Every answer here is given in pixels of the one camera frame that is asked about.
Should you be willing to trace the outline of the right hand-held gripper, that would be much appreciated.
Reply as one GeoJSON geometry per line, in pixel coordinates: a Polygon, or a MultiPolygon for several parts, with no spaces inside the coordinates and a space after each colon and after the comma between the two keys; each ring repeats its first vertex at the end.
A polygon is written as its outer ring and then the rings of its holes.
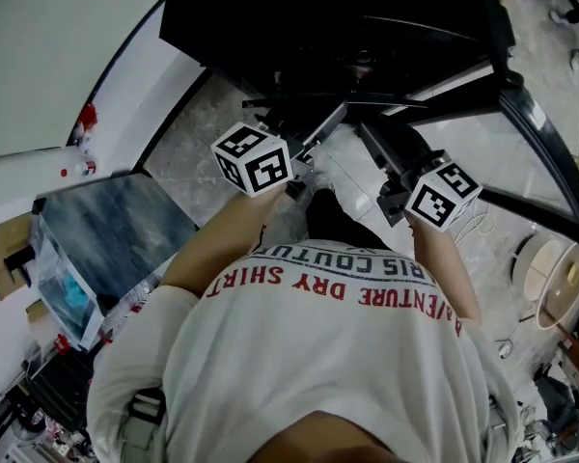
{"type": "Polygon", "coordinates": [[[478,198],[483,186],[443,150],[432,152],[423,136],[388,117],[364,120],[359,137],[388,180],[377,203],[391,226],[411,214],[443,232],[478,198]]]}

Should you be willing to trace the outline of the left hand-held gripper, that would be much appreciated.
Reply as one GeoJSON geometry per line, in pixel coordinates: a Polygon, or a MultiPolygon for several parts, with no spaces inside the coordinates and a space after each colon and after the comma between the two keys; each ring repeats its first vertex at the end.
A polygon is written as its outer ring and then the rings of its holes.
{"type": "Polygon", "coordinates": [[[347,102],[271,108],[264,121],[235,120],[215,134],[210,149],[223,178],[254,198],[290,181],[305,181],[314,168],[306,151],[327,139],[347,113],[347,102]]]}

